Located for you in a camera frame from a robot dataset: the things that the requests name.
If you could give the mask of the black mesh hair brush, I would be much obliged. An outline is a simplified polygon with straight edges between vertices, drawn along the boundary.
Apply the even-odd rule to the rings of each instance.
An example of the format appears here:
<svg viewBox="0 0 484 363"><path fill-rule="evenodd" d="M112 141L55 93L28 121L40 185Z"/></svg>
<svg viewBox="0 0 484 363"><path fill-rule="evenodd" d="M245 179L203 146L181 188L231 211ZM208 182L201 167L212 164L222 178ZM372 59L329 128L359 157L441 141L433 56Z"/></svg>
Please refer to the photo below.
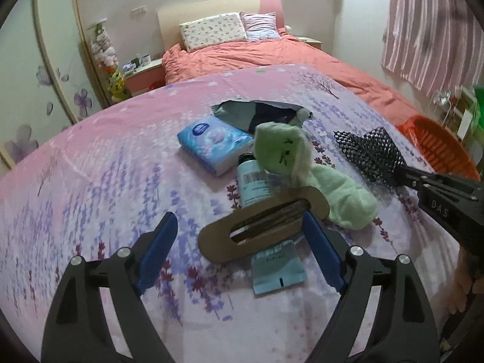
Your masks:
<svg viewBox="0 0 484 363"><path fill-rule="evenodd" d="M397 187L395 169L406 165L406 161L383 127L372 129L363 136L335 131L334 138L340 151L363 177L387 188Z"/></svg>

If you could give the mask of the orange plastic laundry basket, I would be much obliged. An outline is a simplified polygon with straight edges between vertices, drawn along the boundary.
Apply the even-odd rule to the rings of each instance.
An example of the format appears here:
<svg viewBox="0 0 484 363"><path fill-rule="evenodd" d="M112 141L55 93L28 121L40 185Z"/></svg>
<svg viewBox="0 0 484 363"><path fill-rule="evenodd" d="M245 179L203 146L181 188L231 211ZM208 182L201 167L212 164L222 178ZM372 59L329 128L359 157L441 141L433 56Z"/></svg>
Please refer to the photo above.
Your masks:
<svg viewBox="0 0 484 363"><path fill-rule="evenodd" d="M413 116L397 129L420 151L435 172L480 180L475 164L460 142L434 120Z"/></svg>

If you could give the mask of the light blue cosmetic tube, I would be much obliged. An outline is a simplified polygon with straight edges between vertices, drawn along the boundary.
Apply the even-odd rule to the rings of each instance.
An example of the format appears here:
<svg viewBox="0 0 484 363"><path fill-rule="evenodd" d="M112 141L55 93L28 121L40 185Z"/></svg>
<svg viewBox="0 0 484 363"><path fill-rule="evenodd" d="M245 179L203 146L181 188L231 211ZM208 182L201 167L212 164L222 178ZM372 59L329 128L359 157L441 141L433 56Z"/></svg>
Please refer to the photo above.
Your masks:
<svg viewBox="0 0 484 363"><path fill-rule="evenodd" d="M241 207L249 207L274 196L268 173L260 166L252 152L239 156L237 183ZM304 203L292 204L262 211L250 223L232 233L232 240L243 243L263 234L273 234L287 224L301 218ZM302 261L296 253L293 240L285 240L251 258L253 291L257 296L273 293L302 283L307 279Z"/></svg>

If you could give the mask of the pink lavender floral sheet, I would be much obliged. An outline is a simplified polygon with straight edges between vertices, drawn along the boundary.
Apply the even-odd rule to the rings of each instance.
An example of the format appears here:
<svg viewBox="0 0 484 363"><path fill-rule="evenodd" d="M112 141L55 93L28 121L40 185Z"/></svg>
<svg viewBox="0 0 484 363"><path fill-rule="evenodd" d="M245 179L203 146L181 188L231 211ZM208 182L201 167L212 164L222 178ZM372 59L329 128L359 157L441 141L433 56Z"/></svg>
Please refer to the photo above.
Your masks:
<svg viewBox="0 0 484 363"><path fill-rule="evenodd" d="M213 265L200 230L240 204L234 171L215 177L181 149L177 135L229 99L274 100L309 109L312 156L361 185L334 132L384 127L406 162L427 162L399 132L407 103L375 106L342 80L305 65L236 70L170 84L98 112L27 156L1 181L1 309L34 356L68 261L111 256L152 230L167 212L177 239L143 301L177 362L302 362L338 302L305 240L296 243L307 278L258 297L249 260Z"/></svg>

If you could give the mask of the pink striped curtain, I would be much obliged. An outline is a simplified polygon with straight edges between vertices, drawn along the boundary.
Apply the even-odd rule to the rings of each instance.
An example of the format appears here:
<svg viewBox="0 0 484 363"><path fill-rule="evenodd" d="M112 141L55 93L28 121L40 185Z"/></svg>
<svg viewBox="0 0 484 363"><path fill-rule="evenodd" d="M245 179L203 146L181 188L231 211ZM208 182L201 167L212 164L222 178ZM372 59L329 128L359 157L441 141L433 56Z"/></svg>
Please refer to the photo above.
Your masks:
<svg viewBox="0 0 484 363"><path fill-rule="evenodd" d="M381 65L431 96L483 83L483 29L465 0L390 0Z"/></svg>

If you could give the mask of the green fuzzy sock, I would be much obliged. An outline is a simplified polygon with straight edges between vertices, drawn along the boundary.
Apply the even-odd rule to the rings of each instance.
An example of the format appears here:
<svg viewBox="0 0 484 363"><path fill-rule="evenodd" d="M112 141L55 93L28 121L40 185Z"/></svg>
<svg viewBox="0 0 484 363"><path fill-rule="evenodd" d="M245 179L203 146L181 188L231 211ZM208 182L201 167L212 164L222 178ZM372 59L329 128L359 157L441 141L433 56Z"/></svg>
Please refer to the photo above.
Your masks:
<svg viewBox="0 0 484 363"><path fill-rule="evenodd" d="M255 129L253 152L266 171L285 176L295 187L318 189L329 203L329 220L341 228L361 230L377 216L372 193L351 177L316 163L312 144L297 126L267 122Z"/></svg>

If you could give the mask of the far bedside table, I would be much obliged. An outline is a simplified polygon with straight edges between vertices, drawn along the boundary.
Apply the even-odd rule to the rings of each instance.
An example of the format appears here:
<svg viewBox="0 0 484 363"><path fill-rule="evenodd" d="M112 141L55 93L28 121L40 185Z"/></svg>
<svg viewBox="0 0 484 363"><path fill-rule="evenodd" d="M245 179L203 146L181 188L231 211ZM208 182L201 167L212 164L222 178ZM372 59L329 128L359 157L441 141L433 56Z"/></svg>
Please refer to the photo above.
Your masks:
<svg viewBox="0 0 484 363"><path fill-rule="evenodd" d="M314 38L310 38L310 37L305 37L305 36L296 36L297 40L298 41L301 41L305 44L308 44L318 50L322 50L322 42L319 41L319 40L316 40Z"/></svg>

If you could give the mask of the grey plastic mailer bag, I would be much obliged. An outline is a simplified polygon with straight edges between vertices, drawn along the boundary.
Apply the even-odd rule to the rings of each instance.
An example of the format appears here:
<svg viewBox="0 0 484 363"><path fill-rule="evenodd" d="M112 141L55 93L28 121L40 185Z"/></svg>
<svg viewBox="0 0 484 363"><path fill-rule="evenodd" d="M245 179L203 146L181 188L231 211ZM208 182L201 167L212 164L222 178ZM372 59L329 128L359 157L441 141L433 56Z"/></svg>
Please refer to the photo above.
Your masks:
<svg viewBox="0 0 484 363"><path fill-rule="evenodd" d="M257 126L267 122L301 128L312 118L312 112L303 106L265 100L227 100L211 106L211 111L218 119L248 134L254 134Z"/></svg>

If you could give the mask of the blue tissue pack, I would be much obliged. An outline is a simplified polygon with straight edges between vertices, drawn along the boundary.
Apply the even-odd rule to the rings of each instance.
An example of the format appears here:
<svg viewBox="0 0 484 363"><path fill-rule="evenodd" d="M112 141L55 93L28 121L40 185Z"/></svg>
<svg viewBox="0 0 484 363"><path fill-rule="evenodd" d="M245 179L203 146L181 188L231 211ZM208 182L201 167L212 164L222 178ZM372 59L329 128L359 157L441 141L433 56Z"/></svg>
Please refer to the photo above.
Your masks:
<svg viewBox="0 0 484 363"><path fill-rule="evenodd" d="M205 171L221 176L249 152L253 136L215 116L205 116L177 134L181 147L192 155Z"/></svg>

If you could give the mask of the floral sliding wardrobe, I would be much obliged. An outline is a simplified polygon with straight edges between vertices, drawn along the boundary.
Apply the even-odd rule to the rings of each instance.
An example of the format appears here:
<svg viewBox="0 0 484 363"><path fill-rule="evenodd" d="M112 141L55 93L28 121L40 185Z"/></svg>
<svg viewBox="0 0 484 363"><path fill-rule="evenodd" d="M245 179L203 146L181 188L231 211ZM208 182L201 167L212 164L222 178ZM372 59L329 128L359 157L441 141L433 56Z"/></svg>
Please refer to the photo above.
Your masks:
<svg viewBox="0 0 484 363"><path fill-rule="evenodd" d="M1 171L107 105L77 0L15 0L1 23Z"/></svg>

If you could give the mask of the pink bedside table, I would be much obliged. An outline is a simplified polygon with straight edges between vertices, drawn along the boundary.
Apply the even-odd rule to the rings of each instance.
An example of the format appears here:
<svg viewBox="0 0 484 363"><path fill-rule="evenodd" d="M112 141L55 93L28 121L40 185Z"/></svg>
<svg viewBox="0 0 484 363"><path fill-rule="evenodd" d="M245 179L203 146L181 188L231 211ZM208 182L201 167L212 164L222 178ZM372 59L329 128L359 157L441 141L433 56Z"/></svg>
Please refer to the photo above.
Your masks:
<svg viewBox="0 0 484 363"><path fill-rule="evenodd" d="M153 60L146 66L126 74L125 82L133 97L163 87L166 81L162 59Z"/></svg>

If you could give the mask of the pink striped pillow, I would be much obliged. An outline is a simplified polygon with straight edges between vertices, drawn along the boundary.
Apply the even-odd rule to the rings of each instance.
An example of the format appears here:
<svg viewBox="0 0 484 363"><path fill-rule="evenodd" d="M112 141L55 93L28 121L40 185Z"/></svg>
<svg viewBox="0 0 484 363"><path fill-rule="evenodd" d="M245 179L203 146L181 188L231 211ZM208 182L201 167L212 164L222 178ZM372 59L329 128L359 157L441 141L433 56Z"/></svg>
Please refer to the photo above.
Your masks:
<svg viewBox="0 0 484 363"><path fill-rule="evenodd" d="M247 39L250 42L268 39L280 39L280 34L276 26L276 14L274 12L241 12L240 17L244 24Z"/></svg>

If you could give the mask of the stacked plush toys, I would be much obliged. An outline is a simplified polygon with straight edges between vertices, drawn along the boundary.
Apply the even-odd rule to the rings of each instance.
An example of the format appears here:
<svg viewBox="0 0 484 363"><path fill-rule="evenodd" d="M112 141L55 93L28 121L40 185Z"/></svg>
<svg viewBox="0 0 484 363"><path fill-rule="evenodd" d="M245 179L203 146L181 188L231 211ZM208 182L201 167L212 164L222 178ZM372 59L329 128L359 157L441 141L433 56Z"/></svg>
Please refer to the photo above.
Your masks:
<svg viewBox="0 0 484 363"><path fill-rule="evenodd" d="M129 99L131 93L127 89L125 76L120 67L116 50L104 24L101 22L98 22L93 27L90 51L111 102L116 104Z"/></svg>

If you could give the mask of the coral red bed duvet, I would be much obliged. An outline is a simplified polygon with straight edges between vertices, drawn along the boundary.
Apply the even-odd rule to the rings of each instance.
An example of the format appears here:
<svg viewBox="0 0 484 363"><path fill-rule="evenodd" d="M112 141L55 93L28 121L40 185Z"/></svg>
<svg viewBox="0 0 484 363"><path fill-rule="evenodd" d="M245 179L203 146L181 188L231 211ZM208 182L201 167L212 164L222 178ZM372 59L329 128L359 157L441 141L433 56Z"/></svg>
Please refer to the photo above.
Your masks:
<svg viewBox="0 0 484 363"><path fill-rule="evenodd" d="M175 44L162 55L162 64L167 84L230 70L300 64L346 87L395 126L419 114L397 90L286 32L279 39L229 42L193 52Z"/></svg>

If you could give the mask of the floral white pillow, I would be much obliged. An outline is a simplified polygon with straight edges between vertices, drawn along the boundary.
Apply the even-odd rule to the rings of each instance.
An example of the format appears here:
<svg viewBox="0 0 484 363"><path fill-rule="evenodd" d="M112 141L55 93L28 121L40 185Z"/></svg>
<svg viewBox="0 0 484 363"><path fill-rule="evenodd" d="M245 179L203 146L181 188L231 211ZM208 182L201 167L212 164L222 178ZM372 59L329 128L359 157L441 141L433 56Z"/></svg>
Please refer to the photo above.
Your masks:
<svg viewBox="0 0 484 363"><path fill-rule="evenodd" d="M207 16L182 23L179 28L188 52L218 44L246 42L248 40L238 12Z"/></svg>

